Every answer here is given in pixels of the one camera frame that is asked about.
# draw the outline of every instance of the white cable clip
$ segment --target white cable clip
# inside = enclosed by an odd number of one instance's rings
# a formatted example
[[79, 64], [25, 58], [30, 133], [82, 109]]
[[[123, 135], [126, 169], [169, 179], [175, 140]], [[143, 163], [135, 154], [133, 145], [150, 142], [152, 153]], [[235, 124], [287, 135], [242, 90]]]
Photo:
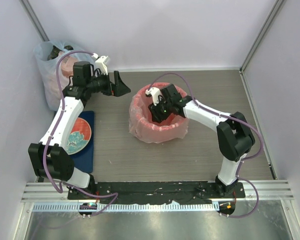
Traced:
[[106, 65], [110, 62], [109, 56], [99, 56], [94, 53], [92, 57], [95, 59], [95, 67], [100, 69], [103, 75], [108, 75], [108, 68]]
[[147, 97], [152, 96], [153, 104], [156, 106], [160, 102], [159, 96], [161, 95], [161, 90], [157, 87], [152, 87], [150, 90], [147, 89], [145, 91], [145, 95]]

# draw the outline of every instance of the teal floral pattern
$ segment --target teal floral pattern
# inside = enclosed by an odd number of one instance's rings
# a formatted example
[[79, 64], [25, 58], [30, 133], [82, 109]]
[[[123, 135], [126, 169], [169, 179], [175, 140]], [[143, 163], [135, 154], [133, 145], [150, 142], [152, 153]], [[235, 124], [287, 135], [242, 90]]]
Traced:
[[68, 154], [74, 154], [78, 151], [82, 150], [89, 141], [84, 140], [84, 135], [81, 134], [79, 131], [74, 131], [70, 134], [66, 152]]

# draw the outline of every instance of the black mounting plate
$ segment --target black mounting plate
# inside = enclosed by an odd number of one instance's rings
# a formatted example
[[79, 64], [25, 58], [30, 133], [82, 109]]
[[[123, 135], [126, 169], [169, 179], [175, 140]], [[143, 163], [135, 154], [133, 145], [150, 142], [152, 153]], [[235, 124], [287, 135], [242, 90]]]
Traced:
[[[98, 182], [96, 191], [99, 195], [119, 193], [114, 204], [169, 204], [172, 201], [182, 205], [209, 204], [210, 199], [232, 199], [233, 193], [220, 195], [216, 192], [216, 183], [207, 181], [151, 181], [151, 182]], [[236, 198], [245, 198], [243, 184], [238, 182], [234, 187]], [[69, 192], [69, 200], [81, 200], [77, 195]], [[101, 199], [107, 204], [111, 199]]]

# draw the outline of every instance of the white plastic bag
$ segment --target white plastic bag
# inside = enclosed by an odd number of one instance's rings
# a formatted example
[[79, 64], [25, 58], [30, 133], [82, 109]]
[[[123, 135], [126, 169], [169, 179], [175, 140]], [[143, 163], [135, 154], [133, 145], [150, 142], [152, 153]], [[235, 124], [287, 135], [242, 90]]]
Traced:
[[[62, 50], [64, 53], [60, 53], [55, 59], [48, 60], [48, 56], [51, 54], [53, 45]], [[33, 50], [44, 84], [45, 98], [49, 108], [53, 111], [57, 111], [61, 100], [59, 88], [56, 82], [55, 68], [61, 56], [69, 52], [64, 48], [65, 46], [69, 45], [72, 46], [73, 50], [75, 51], [83, 51], [83, 49], [77, 44], [61, 40], [42, 42]], [[59, 67], [59, 76], [62, 89], [69, 84], [69, 76], [72, 73], [71, 69], [73, 64], [77, 61], [88, 61], [91, 64], [94, 64], [92, 57], [85, 53], [74, 53], [70, 57], [66, 57]]]

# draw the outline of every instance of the trash bin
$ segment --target trash bin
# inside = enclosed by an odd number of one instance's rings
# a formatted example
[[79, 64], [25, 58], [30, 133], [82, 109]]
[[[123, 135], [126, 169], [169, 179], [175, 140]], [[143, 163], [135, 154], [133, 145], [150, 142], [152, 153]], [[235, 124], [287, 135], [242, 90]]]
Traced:
[[[169, 83], [156, 82], [153, 87], [163, 88]], [[184, 138], [188, 132], [188, 118], [183, 118], [171, 114], [166, 120], [161, 123], [152, 122], [152, 115], [148, 106], [153, 103], [152, 98], [145, 96], [145, 91], [150, 87], [143, 87], [132, 98], [130, 105], [129, 132], [136, 138], [146, 143], [161, 143], [175, 138]], [[175, 86], [177, 91], [185, 97], [187, 94], [184, 90]]]

